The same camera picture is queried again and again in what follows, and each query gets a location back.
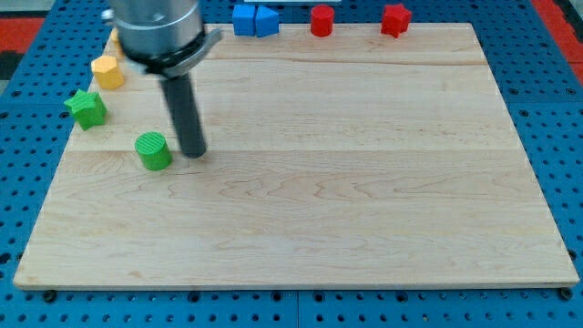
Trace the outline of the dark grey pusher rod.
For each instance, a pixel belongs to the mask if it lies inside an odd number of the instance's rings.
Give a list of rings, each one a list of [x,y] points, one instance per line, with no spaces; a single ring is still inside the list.
[[[207,144],[189,74],[162,79],[160,86],[182,154],[191,159],[200,158]]]

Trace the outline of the yellow block behind arm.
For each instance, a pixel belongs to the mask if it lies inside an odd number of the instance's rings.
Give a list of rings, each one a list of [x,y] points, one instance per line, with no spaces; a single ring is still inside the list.
[[[125,54],[118,39],[118,30],[115,27],[111,31],[110,41],[115,48],[117,57],[123,59]]]

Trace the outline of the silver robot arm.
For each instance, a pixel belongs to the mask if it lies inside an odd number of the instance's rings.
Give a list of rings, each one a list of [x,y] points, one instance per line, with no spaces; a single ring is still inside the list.
[[[128,60],[159,77],[182,154],[205,154],[201,118],[189,72],[222,39],[207,31],[198,0],[109,0],[101,19],[118,31]]]

